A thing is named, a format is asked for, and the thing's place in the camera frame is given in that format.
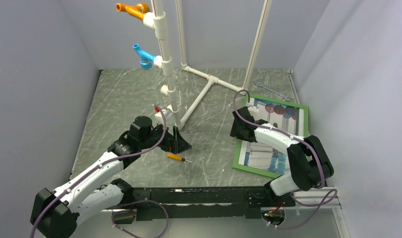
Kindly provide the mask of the green wooden photo frame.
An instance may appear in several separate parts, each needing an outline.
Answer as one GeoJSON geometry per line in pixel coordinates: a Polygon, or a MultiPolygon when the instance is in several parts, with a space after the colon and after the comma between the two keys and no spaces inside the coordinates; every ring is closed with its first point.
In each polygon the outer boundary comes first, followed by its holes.
{"type": "Polygon", "coordinates": [[[235,108],[233,168],[272,179],[289,174],[287,148],[309,135],[309,108],[259,95],[237,97],[235,108]]]}

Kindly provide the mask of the white PVC pipe stand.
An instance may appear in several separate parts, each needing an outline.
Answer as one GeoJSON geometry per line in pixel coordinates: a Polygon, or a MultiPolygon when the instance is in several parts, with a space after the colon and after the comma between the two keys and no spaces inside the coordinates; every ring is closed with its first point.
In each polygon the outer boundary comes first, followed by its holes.
{"type": "Polygon", "coordinates": [[[249,52],[247,72],[243,83],[237,86],[219,78],[217,75],[207,72],[209,68],[224,68],[225,66],[229,66],[231,62],[240,62],[241,58],[239,56],[229,53],[228,45],[236,41],[235,35],[224,36],[217,30],[208,31],[207,40],[201,40],[200,45],[196,46],[195,35],[190,35],[189,32],[199,31],[201,30],[201,26],[190,26],[190,21],[193,21],[195,18],[189,15],[189,9],[182,0],[175,0],[173,2],[175,8],[174,23],[169,22],[169,14],[166,12],[166,1],[149,1],[151,12],[148,14],[152,19],[151,28],[154,29],[160,20],[168,26],[168,36],[162,37],[157,43],[161,51],[164,47],[170,50],[168,53],[170,58],[167,60],[159,58],[155,66],[163,69],[165,64],[169,64],[171,72],[169,79],[173,86],[169,87],[167,84],[164,84],[160,91],[166,97],[166,109],[172,113],[170,119],[174,125],[184,128],[190,116],[213,85],[220,85],[232,91],[248,87],[272,3],[271,0],[251,1],[251,4],[254,6],[260,6],[261,11],[257,22],[258,25],[255,29],[252,49],[249,52]],[[182,93],[177,80],[179,72],[190,73],[206,80],[206,85],[200,89],[195,95],[194,100],[189,104],[180,100],[182,93]]]}

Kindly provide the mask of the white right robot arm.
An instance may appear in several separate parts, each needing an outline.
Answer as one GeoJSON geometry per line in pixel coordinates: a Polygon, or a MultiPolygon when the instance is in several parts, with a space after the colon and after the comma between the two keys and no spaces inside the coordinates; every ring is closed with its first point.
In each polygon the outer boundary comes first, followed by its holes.
{"type": "Polygon", "coordinates": [[[283,195],[291,192],[321,188],[326,179],[334,175],[334,168],[317,136],[297,136],[265,120],[255,120],[247,107],[234,110],[233,116],[231,137],[271,146],[288,158],[290,173],[268,182],[268,189],[264,191],[268,205],[277,205],[283,195]]]}

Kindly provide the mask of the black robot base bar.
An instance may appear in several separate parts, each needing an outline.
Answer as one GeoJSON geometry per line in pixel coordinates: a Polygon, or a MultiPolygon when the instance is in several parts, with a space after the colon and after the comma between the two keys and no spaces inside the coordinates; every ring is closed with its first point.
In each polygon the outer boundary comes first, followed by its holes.
{"type": "Polygon", "coordinates": [[[136,212],[137,221],[169,218],[244,217],[260,219],[267,209],[294,207],[289,194],[276,196],[264,186],[134,188],[114,209],[136,212]]]}

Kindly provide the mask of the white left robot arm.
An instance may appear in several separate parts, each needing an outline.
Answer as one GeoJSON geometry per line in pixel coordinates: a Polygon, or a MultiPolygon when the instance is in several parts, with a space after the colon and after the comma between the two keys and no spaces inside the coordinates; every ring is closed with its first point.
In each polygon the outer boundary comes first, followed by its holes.
{"type": "Polygon", "coordinates": [[[117,205],[129,207],[135,200],[130,184],[114,179],[101,188],[102,183],[154,148],[172,154],[192,148],[177,126],[171,129],[169,132],[163,124],[153,126],[149,117],[139,116],[90,167],[53,190],[39,191],[31,213],[30,236],[39,231],[47,238],[68,238],[78,225],[100,211],[117,205]]]}

